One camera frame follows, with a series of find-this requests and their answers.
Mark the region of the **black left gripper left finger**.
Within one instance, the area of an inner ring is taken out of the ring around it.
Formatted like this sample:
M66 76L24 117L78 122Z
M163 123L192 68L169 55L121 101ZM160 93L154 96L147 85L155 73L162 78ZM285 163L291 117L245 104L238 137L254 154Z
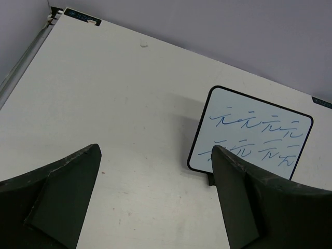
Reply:
M100 163L91 144L1 181L1 248L76 248Z

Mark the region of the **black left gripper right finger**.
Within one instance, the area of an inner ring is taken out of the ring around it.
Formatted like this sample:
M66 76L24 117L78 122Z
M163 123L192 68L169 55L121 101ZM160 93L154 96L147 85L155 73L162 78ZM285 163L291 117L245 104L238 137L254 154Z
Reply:
M331 191L277 176L221 146L211 159L231 248L331 248Z

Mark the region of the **small black-framed whiteboard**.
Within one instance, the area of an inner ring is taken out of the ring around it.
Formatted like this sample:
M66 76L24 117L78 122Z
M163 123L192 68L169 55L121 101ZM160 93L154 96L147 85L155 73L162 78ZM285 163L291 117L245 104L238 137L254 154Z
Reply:
M222 146L243 160L292 179L314 120L311 116L232 89L208 94L187 166L211 174L211 153Z

